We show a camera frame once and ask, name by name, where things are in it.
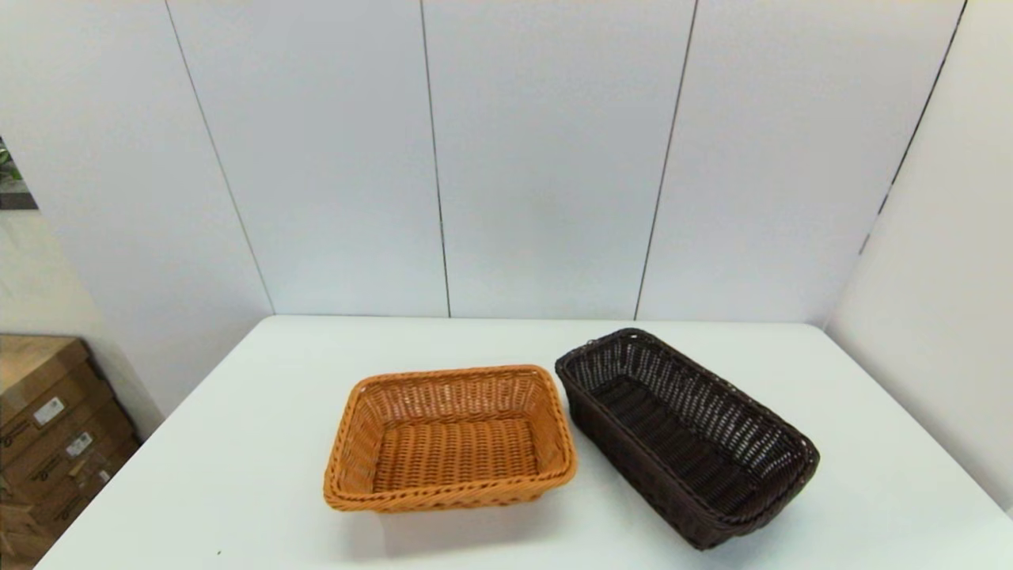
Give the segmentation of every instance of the table surface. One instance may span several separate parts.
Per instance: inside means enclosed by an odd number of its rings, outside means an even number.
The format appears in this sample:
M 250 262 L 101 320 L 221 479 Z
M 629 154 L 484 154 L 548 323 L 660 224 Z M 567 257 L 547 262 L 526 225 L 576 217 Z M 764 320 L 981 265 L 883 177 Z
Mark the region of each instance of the table surface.
M 576 477 L 533 503 L 386 515 L 324 503 L 324 466 L 361 379 L 511 363 L 553 371 L 569 349 L 626 326 L 724 377 L 819 447 L 815 477 L 767 527 L 693 550 L 576 429 Z M 274 317 L 37 570 L 352 567 L 1008 570 L 1013 521 L 805 325 Z

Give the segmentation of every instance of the basket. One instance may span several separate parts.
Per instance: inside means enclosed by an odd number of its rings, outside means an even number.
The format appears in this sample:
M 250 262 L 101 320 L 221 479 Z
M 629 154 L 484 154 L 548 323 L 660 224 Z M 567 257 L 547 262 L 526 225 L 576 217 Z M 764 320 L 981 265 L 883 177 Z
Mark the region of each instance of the basket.
M 643 331 L 570 351 L 556 373 L 573 422 L 697 549 L 770 522 L 820 463 L 798 430 Z
M 384 375 L 352 392 L 323 495 L 338 510 L 509 505 L 575 472 L 559 394 L 543 369 Z

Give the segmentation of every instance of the basket bottom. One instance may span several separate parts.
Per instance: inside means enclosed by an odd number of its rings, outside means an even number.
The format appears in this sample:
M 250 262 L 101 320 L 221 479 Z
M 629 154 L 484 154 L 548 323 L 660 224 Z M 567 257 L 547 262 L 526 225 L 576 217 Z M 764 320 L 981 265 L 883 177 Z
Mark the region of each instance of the basket bottom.
M 757 492 L 759 482 L 753 474 L 680 423 L 640 383 L 619 378 L 595 396 L 711 507 L 734 514 Z
M 396 424 L 384 432 L 373 491 L 537 475 L 534 449 L 525 417 Z

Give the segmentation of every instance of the woven basket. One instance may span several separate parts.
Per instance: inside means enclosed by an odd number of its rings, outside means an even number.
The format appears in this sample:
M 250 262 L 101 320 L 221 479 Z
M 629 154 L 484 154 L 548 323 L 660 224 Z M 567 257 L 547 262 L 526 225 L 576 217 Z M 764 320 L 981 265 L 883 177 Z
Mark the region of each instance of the woven basket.
M 770 522 L 820 462 L 795 428 L 643 331 L 592 341 L 556 373 L 577 427 L 700 550 Z
M 338 510 L 508 505 L 575 472 L 559 394 L 543 369 L 384 375 L 352 392 L 323 495 Z

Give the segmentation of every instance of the white label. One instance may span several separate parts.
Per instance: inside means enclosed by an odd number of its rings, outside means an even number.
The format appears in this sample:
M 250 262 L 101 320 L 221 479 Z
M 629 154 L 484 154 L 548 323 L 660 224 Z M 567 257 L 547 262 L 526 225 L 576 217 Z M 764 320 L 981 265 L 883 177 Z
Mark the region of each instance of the white label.
M 88 449 L 88 445 L 91 445 L 91 434 L 86 431 L 82 431 L 81 435 L 77 436 L 77 438 L 67 446 L 67 455 L 71 458 L 76 458 L 83 454 L 84 451 Z
M 59 398 L 54 397 L 53 400 L 43 404 L 42 408 L 35 410 L 35 413 L 33 414 L 35 416 L 35 421 L 38 422 L 38 425 L 45 426 L 47 422 L 56 418 L 60 412 L 63 412 L 64 408 L 66 408 L 66 406 L 63 405 L 63 402 L 61 402 Z

